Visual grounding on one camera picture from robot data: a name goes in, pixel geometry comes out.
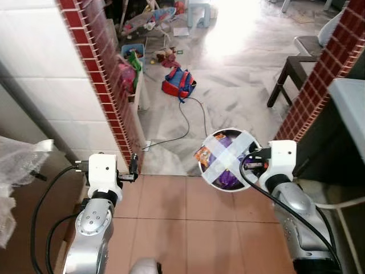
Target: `blue bin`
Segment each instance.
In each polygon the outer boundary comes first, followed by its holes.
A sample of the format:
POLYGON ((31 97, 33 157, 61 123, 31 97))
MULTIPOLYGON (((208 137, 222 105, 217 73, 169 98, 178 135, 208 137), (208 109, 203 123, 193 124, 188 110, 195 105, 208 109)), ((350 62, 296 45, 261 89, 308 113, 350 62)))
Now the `blue bin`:
POLYGON ((146 61, 145 61, 144 45, 143 44, 124 45, 124 46, 121 47, 121 55, 124 57, 124 55, 130 49, 136 49, 139 53, 143 53, 143 56, 141 58, 138 58, 138 60, 142 62, 143 72, 145 72, 145 70, 146 70, 146 61))

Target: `floor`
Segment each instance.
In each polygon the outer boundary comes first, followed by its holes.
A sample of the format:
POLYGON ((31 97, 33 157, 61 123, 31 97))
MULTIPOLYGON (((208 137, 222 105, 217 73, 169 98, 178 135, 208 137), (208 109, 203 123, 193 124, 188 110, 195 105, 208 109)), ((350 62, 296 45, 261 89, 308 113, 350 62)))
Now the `floor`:
MULTIPOLYGON (((225 0, 217 4, 218 18, 211 20, 209 28, 193 27, 188 37, 171 35, 170 45, 184 51, 177 60, 197 82, 192 97, 203 103, 208 134, 237 127, 264 146, 274 138, 288 110, 281 97, 273 108, 267 108, 266 101, 287 56, 298 54, 294 37, 317 34, 337 12, 324 12, 324 2, 307 0, 292 1, 286 14, 280 12, 282 2, 225 0)), ((201 13, 195 10, 195 22, 201 13)), ((186 26, 186 21, 171 25, 186 26)), ((161 91, 170 69, 149 64, 150 53, 161 47, 162 38, 149 38, 145 81, 151 107, 139 112, 145 137, 152 143, 182 136, 187 129, 177 98, 161 91)), ((286 89, 292 99, 297 96, 289 80, 286 89)), ((145 153, 143 174, 200 175, 193 155, 206 137, 202 110, 193 100, 187 100, 182 110, 190 122, 189 134, 151 147, 145 153)))
POLYGON ((127 274, 141 257, 158 260, 165 274, 295 273, 271 204, 255 190, 142 175, 123 191, 106 274, 127 274))

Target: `terracotta floor tile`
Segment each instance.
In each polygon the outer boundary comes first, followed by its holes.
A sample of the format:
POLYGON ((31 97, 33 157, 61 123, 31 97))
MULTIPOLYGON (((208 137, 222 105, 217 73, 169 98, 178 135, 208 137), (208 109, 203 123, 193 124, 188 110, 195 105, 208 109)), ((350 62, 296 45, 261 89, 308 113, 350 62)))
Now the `terracotta floor tile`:
POLYGON ((188 220, 235 220, 232 194, 209 186, 203 178, 188 177, 186 216, 188 220))
POLYGON ((131 265, 153 257, 166 274, 186 273, 186 221, 138 219, 131 265))
POLYGON ((128 274, 137 219, 114 219, 106 274, 128 274))
POLYGON ((187 221, 188 274, 244 274, 236 222, 187 221))
POLYGON ((143 177, 140 175, 134 183, 123 182, 123 199, 116 205, 114 217, 137 217, 143 177))
POLYGON ((237 221, 278 223, 273 203, 254 188, 233 194, 237 221))
POLYGON ((138 217, 186 219, 185 180, 183 176, 145 175, 138 217))
POLYGON ((280 224, 238 223, 246 274, 295 274, 280 224))

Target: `red tile trim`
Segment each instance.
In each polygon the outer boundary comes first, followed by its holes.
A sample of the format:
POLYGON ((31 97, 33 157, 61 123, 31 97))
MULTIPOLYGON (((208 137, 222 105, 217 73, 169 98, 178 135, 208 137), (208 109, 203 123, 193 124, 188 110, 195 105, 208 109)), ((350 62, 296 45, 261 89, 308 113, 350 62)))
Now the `red tile trim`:
POLYGON ((131 154, 135 152, 141 167, 141 145, 127 95, 121 89, 120 72, 114 58, 115 48, 107 36, 103 1, 58 2, 124 160, 129 164, 131 154))
POLYGON ((340 24, 308 80, 300 90, 275 139, 300 141, 330 100, 328 86, 335 77, 346 77, 365 46, 365 5, 350 0, 340 24))

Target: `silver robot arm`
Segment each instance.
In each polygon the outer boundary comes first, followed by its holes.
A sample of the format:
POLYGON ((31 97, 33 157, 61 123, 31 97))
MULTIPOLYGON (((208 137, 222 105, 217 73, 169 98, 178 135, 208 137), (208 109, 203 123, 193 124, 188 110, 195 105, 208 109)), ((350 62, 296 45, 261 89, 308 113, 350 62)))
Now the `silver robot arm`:
MULTIPOLYGON (((122 181, 137 178, 134 154, 129 174, 119 175, 116 155, 93 154, 88 161, 90 201, 75 221, 75 238, 68 251, 63 274, 103 274, 108 259, 108 242, 113 234, 114 208, 123 198, 122 181)), ((131 274, 159 274, 161 265, 154 259, 141 259, 131 274)))
MULTIPOLYGON (((293 183, 296 142, 271 141, 269 146, 265 152, 267 159, 260 160, 268 161, 266 171, 259 176, 260 187, 308 221, 333 246, 329 228, 314 202, 293 183)), ((341 273, 328 248, 314 232, 278 204, 275 203, 274 209, 283 226, 287 246, 298 274, 341 273)))

